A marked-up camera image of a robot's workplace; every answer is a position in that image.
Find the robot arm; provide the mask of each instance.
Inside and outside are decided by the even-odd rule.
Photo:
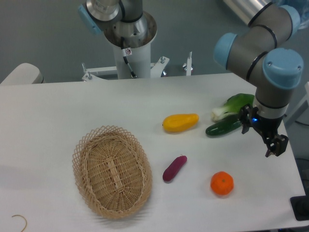
[[[292,7],[277,7],[269,0],[225,3],[250,30],[242,36],[228,33],[221,37],[214,59],[257,87],[253,108],[244,106],[239,113],[242,133],[254,128],[267,145],[266,156],[279,156],[286,150],[288,137],[278,135],[278,127],[300,82],[304,62],[297,52],[277,47],[297,31],[299,14]]]

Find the woven basket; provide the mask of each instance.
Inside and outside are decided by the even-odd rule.
[[[116,126],[92,130],[73,155],[76,185],[86,204],[104,218],[138,211],[152,188],[146,154],[137,139]]]

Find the plastic vegetable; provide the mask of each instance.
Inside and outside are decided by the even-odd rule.
[[[189,129],[198,122],[197,114],[170,115],[163,121],[163,128],[169,132],[181,132]]]
[[[187,156],[177,157],[163,173],[164,181],[171,181],[182,166],[187,162]]]
[[[209,136],[220,136],[241,127],[238,115],[229,115],[206,129]]]
[[[229,98],[226,103],[218,108],[214,108],[211,112],[213,121],[219,121],[229,115],[238,114],[241,107],[253,103],[254,95],[239,93]]]
[[[211,178],[211,189],[218,195],[227,195],[234,188],[233,177],[226,172],[218,172]]]

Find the black cable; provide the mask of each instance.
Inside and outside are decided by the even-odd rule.
[[[308,126],[308,127],[309,127],[309,124],[303,123],[303,122],[300,122],[300,121],[297,121],[297,120],[295,121],[295,123],[300,124],[300,125],[303,125],[303,126]]]
[[[309,124],[306,124],[306,123],[303,123],[303,122],[300,122],[300,121],[295,121],[295,123],[309,127]]]
[[[305,158],[295,158],[296,160],[305,160],[305,161],[309,161],[309,159],[305,159]]]
[[[124,37],[120,37],[120,47],[121,47],[121,50],[125,48],[125,39]],[[137,78],[136,74],[133,72],[132,68],[131,68],[131,65],[129,64],[129,61],[127,60],[126,56],[123,57],[124,58],[124,61],[126,63],[126,65],[129,67],[130,69],[130,72],[131,72],[131,75],[132,75],[132,78]]]

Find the white table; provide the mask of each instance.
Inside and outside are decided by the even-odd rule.
[[[266,158],[262,138],[240,129],[208,138],[211,109],[255,88],[233,74],[0,87],[0,230],[26,232],[252,231],[307,226],[290,197],[304,195],[290,145]],[[197,113],[196,127],[162,129],[165,117]],[[93,213],[74,183],[72,154],[91,129],[117,125],[143,146],[153,172],[151,197],[135,217],[109,221]],[[283,124],[279,133],[286,134]],[[163,171],[181,154],[188,162],[172,183]],[[227,198],[211,176],[230,173]]]

